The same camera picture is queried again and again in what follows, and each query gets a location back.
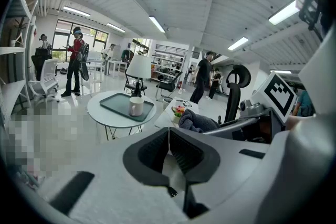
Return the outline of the metal storage rack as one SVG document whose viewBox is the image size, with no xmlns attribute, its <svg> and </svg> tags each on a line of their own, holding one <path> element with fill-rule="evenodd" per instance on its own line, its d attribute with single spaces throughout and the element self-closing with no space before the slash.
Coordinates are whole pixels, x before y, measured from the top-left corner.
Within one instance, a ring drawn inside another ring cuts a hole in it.
<svg viewBox="0 0 336 224">
<path fill-rule="evenodd" d="M 188 50 L 157 44 L 151 54 L 152 75 L 151 79 L 174 79 L 183 70 Z"/>
</svg>

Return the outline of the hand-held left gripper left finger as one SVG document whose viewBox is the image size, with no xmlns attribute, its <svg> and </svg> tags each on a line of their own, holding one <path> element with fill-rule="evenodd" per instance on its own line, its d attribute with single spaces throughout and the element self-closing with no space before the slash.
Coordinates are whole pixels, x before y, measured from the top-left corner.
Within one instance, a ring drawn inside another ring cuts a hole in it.
<svg viewBox="0 0 336 224">
<path fill-rule="evenodd" d="M 123 164 L 138 182 L 148 186 L 169 186 L 169 178 L 162 174 L 169 151 L 169 129 L 164 127 L 130 145 L 123 153 Z"/>
</svg>

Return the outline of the ceiling tube light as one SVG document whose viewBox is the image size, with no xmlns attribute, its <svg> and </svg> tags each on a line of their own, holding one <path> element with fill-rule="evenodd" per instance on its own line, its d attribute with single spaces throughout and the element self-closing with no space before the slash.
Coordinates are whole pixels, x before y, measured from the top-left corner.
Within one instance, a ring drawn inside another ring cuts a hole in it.
<svg viewBox="0 0 336 224">
<path fill-rule="evenodd" d="M 91 16 L 89 13 L 83 12 L 81 10 L 78 10 L 78 9 L 75 9 L 75 8 L 72 8 L 72 7 L 64 6 L 63 9 L 66 10 L 66 11 L 70 11 L 70 12 L 82 15 L 82 16 L 86 16 L 86 17 Z"/>
<path fill-rule="evenodd" d="M 246 37 L 242 37 L 241 39 L 239 39 L 238 41 L 233 43 L 231 46 L 229 46 L 227 49 L 230 50 L 230 51 L 233 51 L 233 50 L 237 49 L 239 46 L 245 44 L 248 41 L 249 40 Z"/>
<path fill-rule="evenodd" d="M 268 21 L 273 25 L 278 25 L 282 21 L 298 13 L 300 9 L 297 6 L 297 0 L 291 0 L 289 4 L 275 12 L 268 18 Z"/>
<path fill-rule="evenodd" d="M 113 25 L 113 24 L 111 24 L 111 23 L 106 23 L 106 25 L 107 25 L 108 27 L 113 28 L 114 30 L 117 30 L 117 31 L 121 32 L 121 33 L 125 33 L 125 30 L 123 30 L 122 28 L 120 28 L 120 27 L 118 27 L 118 26 L 115 26 L 115 25 Z"/>
<path fill-rule="evenodd" d="M 151 20 L 151 22 L 158 28 L 158 30 L 161 33 L 165 33 L 164 28 L 161 26 L 161 24 L 158 22 L 158 20 L 154 17 L 154 16 L 149 16 L 149 19 Z"/>
</svg>

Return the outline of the dark grey cloth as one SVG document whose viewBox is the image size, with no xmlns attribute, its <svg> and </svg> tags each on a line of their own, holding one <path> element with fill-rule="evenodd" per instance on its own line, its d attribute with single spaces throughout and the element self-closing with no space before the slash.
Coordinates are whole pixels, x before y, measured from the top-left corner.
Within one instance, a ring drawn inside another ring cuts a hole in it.
<svg viewBox="0 0 336 224">
<path fill-rule="evenodd" d="M 204 133 L 219 129 L 220 126 L 213 119 L 197 114 L 192 110 L 185 110 L 179 120 L 179 128 L 189 131 Z"/>
</svg>

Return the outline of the cream ceramic mug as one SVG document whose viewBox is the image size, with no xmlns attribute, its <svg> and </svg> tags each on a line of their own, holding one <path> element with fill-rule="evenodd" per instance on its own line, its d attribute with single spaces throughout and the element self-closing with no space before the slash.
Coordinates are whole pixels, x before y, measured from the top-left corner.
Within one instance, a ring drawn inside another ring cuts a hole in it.
<svg viewBox="0 0 336 224">
<path fill-rule="evenodd" d="M 131 116 L 141 116 L 143 113 L 144 100 L 141 97 L 131 97 L 129 99 L 129 114 Z"/>
</svg>

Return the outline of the white desk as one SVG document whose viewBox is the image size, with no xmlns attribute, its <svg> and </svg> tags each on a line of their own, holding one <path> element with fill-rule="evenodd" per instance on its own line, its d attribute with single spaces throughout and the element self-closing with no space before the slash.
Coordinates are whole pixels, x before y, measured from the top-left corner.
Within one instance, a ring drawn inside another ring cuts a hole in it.
<svg viewBox="0 0 336 224">
<path fill-rule="evenodd" d="M 88 64 L 87 64 L 87 68 L 89 70 L 93 69 L 93 77 L 94 79 L 96 79 L 97 77 L 97 69 L 99 69 L 100 71 L 100 80 L 102 80 L 102 76 L 103 76 L 103 64 L 104 64 L 104 60 L 89 60 Z M 126 69 L 127 67 L 127 63 L 126 62 L 122 62 L 122 61 L 116 61 L 116 60 L 108 60 L 107 61 L 107 68 L 110 67 L 110 65 L 112 64 L 112 71 L 110 72 L 112 75 L 112 78 L 115 78 L 115 76 L 119 76 L 121 74 L 120 72 L 120 67 L 124 66 L 124 68 Z"/>
</svg>

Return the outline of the white office chair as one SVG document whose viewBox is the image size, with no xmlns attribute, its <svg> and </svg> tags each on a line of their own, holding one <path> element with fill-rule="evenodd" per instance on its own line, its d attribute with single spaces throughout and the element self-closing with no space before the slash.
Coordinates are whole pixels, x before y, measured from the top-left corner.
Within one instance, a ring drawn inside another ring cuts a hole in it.
<svg viewBox="0 0 336 224">
<path fill-rule="evenodd" d="M 57 58 L 45 60 L 41 69 L 40 80 L 30 80 L 28 82 L 34 95 L 34 101 L 47 102 L 53 100 L 57 103 L 60 102 L 59 98 L 56 97 L 59 88 L 55 75 L 57 63 Z"/>
</svg>

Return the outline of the white marble coffee table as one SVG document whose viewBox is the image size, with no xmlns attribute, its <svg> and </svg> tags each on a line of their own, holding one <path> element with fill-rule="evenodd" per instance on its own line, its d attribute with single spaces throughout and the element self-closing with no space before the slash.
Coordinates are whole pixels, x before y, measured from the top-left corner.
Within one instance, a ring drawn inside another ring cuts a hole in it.
<svg viewBox="0 0 336 224">
<path fill-rule="evenodd" d="M 198 105 L 196 103 L 174 97 L 155 121 L 154 125 L 158 128 L 178 127 L 180 118 L 176 117 L 175 113 L 182 114 L 186 109 L 189 109 L 194 113 L 199 113 Z"/>
</svg>

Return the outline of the black head-mounted rig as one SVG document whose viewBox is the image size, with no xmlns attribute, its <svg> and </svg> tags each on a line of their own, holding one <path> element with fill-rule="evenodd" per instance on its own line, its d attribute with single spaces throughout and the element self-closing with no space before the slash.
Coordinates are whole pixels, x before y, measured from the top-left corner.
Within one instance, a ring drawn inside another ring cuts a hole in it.
<svg viewBox="0 0 336 224">
<path fill-rule="evenodd" d="M 323 37 L 316 27 L 319 16 L 322 13 L 324 0 L 296 0 L 296 7 L 299 9 L 299 18 L 308 25 L 308 30 L 315 32 L 322 42 Z"/>
</svg>

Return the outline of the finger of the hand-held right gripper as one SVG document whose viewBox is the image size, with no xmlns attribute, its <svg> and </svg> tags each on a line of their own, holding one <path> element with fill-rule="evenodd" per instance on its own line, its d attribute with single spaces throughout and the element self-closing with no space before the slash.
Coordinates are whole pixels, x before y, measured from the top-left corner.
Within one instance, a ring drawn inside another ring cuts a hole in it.
<svg viewBox="0 0 336 224">
<path fill-rule="evenodd" d="M 229 121 L 220 126 L 220 128 L 204 132 L 205 135 L 210 136 L 233 136 L 234 132 L 241 131 L 244 127 L 256 124 L 260 117 L 239 118 L 237 120 Z"/>
</svg>

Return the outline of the large black-framed window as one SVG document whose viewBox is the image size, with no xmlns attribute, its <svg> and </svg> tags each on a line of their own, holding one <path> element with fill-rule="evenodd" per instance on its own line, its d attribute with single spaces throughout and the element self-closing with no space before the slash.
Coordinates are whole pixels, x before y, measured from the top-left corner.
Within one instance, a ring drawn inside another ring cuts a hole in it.
<svg viewBox="0 0 336 224">
<path fill-rule="evenodd" d="M 89 44 L 90 51 L 102 52 L 106 48 L 108 33 L 59 19 L 52 40 L 52 56 L 60 62 L 70 61 L 71 52 L 66 50 L 66 46 L 73 45 L 75 38 L 72 32 L 76 27 L 81 28 L 83 39 Z"/>
</svg>

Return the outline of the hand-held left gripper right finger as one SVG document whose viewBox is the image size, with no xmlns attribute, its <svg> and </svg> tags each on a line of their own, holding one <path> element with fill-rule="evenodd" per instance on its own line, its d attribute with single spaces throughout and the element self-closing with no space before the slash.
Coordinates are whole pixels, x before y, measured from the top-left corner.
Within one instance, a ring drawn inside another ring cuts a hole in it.
<svg viewBox="0 0 336 224">
<path fill-rule="evenodd" d="M 186 182 L 209 181 L 221 162 L 218 151 L 177 128 L 170 128 L 169 133 L 170 151 Z"/>
</svg>

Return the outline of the black visitor chair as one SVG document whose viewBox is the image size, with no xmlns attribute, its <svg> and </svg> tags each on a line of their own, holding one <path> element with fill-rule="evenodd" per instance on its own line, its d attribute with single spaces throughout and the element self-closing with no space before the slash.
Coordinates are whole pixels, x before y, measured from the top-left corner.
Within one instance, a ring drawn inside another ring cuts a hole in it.
<svg viewBox="0 0 336 224">
<path fill-rule="evenodd" d="M 145 90 L 147 89 L 147 86 L 144 85 L 142 78 L 128 75 L 127 69 L 125 70 L 125 77 L 126 83 L 124 86 L 124 90 L 129 89 L 131 91 L 132 97 L 142 97 L 143 95 L 145 95 Z"/>
<path fill-rule="evenodd" d="M 169 98 L 172 95 L 172 93 L 176 90 L 178 80 L 181 75 L 182 72 L 180 71 L 173 79 L 161 79 L 156 85 L 155 99 L 161 102 L 163 101 L 164 98 Z M 163 95 L 162 94 L 163 90 L 169 92 L 170 94 Z"/>
</svg>

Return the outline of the green tray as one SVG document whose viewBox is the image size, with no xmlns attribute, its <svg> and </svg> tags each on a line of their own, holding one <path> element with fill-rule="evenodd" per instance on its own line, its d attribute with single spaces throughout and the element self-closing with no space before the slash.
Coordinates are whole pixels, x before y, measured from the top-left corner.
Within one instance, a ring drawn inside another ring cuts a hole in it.
<svg viewBox="0 0 336 224">
<path fill-rule="evenodd" d="M 118 115 L 121 115 L 125 118 L 132 119 L 137 122 L 144 121 L 146 117 L 149 115 L 149 113 L 152 111 L 154 103 L 144 100 L 142 115 L 134 117 L 129 114 L 130 98 L 131 96 L 126 95 L 124 93 L 117 93 L 100 100 L 99 103 L 103 108 L 112 111 Z"/>
</svg>

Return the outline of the white curved shelving unit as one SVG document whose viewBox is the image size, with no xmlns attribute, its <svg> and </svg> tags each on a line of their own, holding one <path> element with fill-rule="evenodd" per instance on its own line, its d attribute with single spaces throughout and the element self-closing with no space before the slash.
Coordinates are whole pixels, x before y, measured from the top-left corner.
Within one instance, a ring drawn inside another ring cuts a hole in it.
<svg viewBox="0 0 336 224">
<path fill-rule="evenodd" d="M 36 29 L 38 0 L 9 0 L 5 18 L 0 20 L 0 109 L 5 124 L 19 105 L 30 106 L 30 47 Z"/>
</svg>

